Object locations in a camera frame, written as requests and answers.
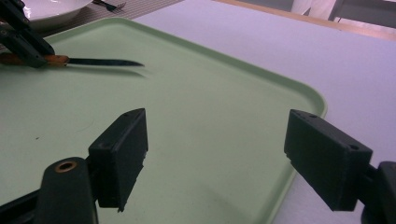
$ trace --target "wooden knife handle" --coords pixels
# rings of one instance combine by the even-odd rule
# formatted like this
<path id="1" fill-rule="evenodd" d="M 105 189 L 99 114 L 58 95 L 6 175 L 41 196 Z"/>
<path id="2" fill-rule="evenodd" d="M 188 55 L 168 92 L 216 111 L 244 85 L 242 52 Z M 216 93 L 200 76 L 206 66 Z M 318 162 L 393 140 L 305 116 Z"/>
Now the wooden knife handle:
<path id="1" fill-rule="evenodd" d="M 65 55 L 45 55 L 44 59 L 48 65 L 52 66 L 66 66 L 69 62 L 69 57 Z M 16 54 L 2 53 L 0 54 L 0 63 L 11 65 L 24 65 L 24 62 Z"/>

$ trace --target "knife blade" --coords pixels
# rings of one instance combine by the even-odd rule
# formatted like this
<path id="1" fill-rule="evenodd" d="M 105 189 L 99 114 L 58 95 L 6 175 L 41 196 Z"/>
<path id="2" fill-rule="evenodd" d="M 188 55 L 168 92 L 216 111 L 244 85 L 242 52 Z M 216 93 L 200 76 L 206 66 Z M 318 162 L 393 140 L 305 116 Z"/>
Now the knife blade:
<path id="1" fill-rule="evenodd" d="M 47 65 L 51 66 L 66 66 L 70 63 L 100 66 L 144 66 L 142 63 L 118 59 L 82 59 L 69 58 L 66 55 L 44 55 L 44 58 L 47 61 Z M 0 63 L 11 65 L 24 65 L 24 62 L 18 57 L 18 55 L 12 53 L 0 54 Z"/>

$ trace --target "table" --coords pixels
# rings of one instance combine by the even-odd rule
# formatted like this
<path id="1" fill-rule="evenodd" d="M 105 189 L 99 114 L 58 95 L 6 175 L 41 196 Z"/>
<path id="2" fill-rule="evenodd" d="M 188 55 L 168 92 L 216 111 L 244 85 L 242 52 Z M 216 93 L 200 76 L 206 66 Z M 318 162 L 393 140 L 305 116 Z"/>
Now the table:
<path id="1" fill-rule="evenodd" d="M 396 42 L 209 0 L 135 21 L 312 86 L 326 120 L 375 151 L 373 166 L 396 161 Z M 361 209 L 333 213 L 297 175 L 274 223 L 358 224 Z"/>

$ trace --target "green surface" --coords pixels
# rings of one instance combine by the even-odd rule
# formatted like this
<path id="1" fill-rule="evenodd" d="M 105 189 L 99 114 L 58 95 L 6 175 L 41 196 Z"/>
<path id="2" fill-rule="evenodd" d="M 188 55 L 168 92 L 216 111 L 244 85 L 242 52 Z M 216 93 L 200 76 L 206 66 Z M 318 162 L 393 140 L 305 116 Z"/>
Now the green surface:
<path id="1" fill-rule="evenodd" d="M 145 107 L 149 151 L 124 213 L 100 223 L 268 223 L 293 177 L 291 108 L 323 116 L 304 84 L 123 19 L 54 35 L 57 54 L 146 67 L 0 65 L 0 203 L 39 188 L 55 161 Z"/>

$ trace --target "white plate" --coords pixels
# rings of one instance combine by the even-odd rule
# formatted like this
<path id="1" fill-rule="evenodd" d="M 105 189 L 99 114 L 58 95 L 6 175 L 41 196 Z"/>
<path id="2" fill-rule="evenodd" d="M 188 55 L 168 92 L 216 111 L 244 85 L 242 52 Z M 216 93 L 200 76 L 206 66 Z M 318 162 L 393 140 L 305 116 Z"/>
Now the white plate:
<path id="1" fill-rule="evenodd" d="M 71 21 L 92 0 L 23 0 L 34 30 L 48 30 Z"/>

